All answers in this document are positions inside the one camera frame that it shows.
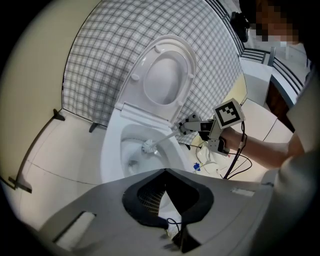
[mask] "white toilet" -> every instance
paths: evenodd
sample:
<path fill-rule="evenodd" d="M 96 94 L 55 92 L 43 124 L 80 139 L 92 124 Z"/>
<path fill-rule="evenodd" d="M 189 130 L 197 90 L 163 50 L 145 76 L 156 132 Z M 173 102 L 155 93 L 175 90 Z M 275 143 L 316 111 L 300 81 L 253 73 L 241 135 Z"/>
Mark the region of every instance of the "white toilet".
<path fill-rule="evenodd" d="M 194 51 L 175 35 L 161 36 L 143 51 L 122 85 L 107 127 L 100 165 L 103 183 L 161 168 L 194 171 L 175 137 L 135 166 L 128 161 L 145 141 L 172 133 L 196 67 Z"/>

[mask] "mesh grille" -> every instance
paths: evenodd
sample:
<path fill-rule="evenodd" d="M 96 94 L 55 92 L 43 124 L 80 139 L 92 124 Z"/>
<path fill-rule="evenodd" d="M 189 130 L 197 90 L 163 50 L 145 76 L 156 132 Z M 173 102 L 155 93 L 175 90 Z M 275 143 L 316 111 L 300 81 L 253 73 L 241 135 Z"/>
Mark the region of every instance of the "mesh grille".
<path fill-rule="evenodd" d="M 151 212 L 158 216 L 161 199 L 166 191 L 164 182 L 154 179 L 138 190 L 139 201 Z"/>

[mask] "toilet brush head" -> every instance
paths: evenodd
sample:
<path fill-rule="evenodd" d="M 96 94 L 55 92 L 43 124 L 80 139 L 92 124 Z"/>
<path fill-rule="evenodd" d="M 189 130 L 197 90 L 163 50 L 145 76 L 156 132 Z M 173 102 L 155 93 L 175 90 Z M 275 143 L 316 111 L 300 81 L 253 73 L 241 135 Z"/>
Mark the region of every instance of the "toilet brush head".
<path fill-rule="evenodd" d="M 153 141 L 148 139 L 145 143 L 142 144 L 142 151 L 144 153 L 155 153 L 157 151 L 157 146 L 151 146 Z"/>

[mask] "hand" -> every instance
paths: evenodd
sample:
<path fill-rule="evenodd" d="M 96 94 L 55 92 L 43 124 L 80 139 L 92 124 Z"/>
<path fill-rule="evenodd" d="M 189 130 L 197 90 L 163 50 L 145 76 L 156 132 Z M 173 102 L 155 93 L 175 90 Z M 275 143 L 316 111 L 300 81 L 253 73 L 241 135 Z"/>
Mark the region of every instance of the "hand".
<path fill-rule="evenodd" d="M 231 127 L 224 129 L 221 137 L 225 140 L 225 147 L 227 149 L 237 150 L 241 141 L 241 134 Z"/>

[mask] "plaid wall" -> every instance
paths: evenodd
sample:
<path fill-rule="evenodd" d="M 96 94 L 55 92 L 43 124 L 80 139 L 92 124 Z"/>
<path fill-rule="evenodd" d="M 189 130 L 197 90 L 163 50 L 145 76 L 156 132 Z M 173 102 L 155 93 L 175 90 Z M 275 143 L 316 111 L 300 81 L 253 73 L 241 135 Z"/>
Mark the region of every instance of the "plaid wall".
<path fill-rule="evenodd" d="M 236 46 L 204 0 L 103 0 L 81 27 L 64 72 L 63 108 L 107 126 L 120 88 L 151 41 L 177 35 L 193 48 L 197 72 L 177 122 L 207 119 L 242 72 Z M 179 138 L 190 144 L 196 133 Z"/>

